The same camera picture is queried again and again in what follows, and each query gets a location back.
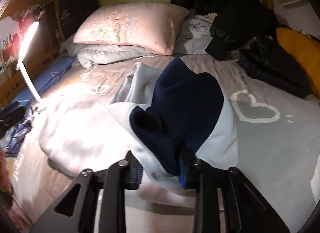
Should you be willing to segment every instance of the clothing pile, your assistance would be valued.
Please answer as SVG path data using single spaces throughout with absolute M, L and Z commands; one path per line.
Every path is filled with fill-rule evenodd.
M 259 0 L 171 0 L 171 3 L 194 9 L 200 15 L 218 13 L 210 27 L 212 40 L 206 48 L 217 60 L 223 60 L 227 51 L 240 48 L 258 34 L 276 40 L 276 15 Z
M 223 61 L 228 51 L 240 48 L 238 64 L 250 77 L 301 98 L 311 94 L 304 69 L 277 42 L 279 24 L 275 13 L 259 0 L 171 0 L 171 3 L 200 15 L 218 13 L 210 27 L 212 40 L 205 49 L 215 59 Z M 243 48 L 252 38 L 257 41 L 251 43 L 250 49 Z
M 5 133 L 1 149 L 4 151 L 6 157 L 17 157 L 24 137 L 32 128 L 33 119 L 33 110 L 30 108 L 25 114 L 24 119 L 12 126 Z

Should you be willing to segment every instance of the heart pattern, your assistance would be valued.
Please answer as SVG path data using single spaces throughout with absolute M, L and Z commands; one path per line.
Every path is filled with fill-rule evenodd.
M 247 94 L 250 97 L 250 99 L 251 99 L 250 106 L 252 108 L 254 108 L 254 107 L 265 107 L 265 108 L 268 108 L 268 109 L 272 110 L 275 113 L 275 115 L 273 117 L 270 117 L 270 118 L 249 118 L 249 117 L 246 117 L 242 113 L 242 111 L 240 110 L 238 102 L 237 102 L 237 97 L 240 94 Z M 275 108 L 274 106 L 268 105 L 266 103 L 257 102 L 257 99 L 252 94 L 249 94 L 248 90 L 241 90 L 241 91 L 233 93 L 230 96 L 230 100 L 231 100 L 231 105 L 232 105 L 233 109 L 237 113 L 239 119 L 241 121 L 243 121 L 243 122 L 249 122 L 249 123 L 252 123 L 252 124 L 257 124 L 257 123 L 267 124 L 267 123 L 276 122 L 280 118 L 280 111 L 277 108 Z

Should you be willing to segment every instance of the black bracket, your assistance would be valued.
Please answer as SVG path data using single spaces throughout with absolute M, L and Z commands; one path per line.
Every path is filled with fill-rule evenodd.
M 227 233 L 290 233 L 276 211 L 237 168 L 212 168 L 189 150 L 181 153 L 181 181 L 196 189 L 194 233 L 220 233 L 218 188 Z M 99 233 L 126 233 L 124 190 L 136 190 L 142 167 L 129 151 L 108 170 L 84 170 L 33 225 L 30 233 L 92 233 L 103 188 Z

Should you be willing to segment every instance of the pillowcase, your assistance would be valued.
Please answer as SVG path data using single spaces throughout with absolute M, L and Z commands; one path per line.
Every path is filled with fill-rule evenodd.
M 305 70 L 313 94 L 320 98 L 320 44 L 289 28 L 277 29 L 277 40 Z
M 136 2 L 102 7 L 80 26 L 73 42 L 140 46 L 170 56 L 189 11 L 161 2 Z

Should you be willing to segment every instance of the bottle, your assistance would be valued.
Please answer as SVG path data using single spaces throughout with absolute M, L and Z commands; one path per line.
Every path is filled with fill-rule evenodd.
M 61 37 L 60 37 L 59 29 L 56 29 L 56 37 L 57 37 L 57 40 L 58 40 L 58 45 L 60 46 L 61 45 Z
M 16 56 L 18 56 L 19 51 L 20 51 L 19 35 L 14 34 L 12 37 L 12 40 L 13 40 L 13 45 L 14 45 L 14 50 L 15 50 Z
M 7 47 L 8 47 L 8 46 L 7 46 L 7 41 L 4 40 L 4 41 L 3 41 L 3 50 L 6 50 Z
M 11 46 L 11 45 L 13 44 L 12 38 L 11 38 L 11 34 L 9 34 L 9 35 L 7 36 L 7 38 L 8 38 L 8 40 L 9 40 L 9 43 L 7 42 L 7 45 L 8 45 L 8 47 L 9 47 L 9 46 Z

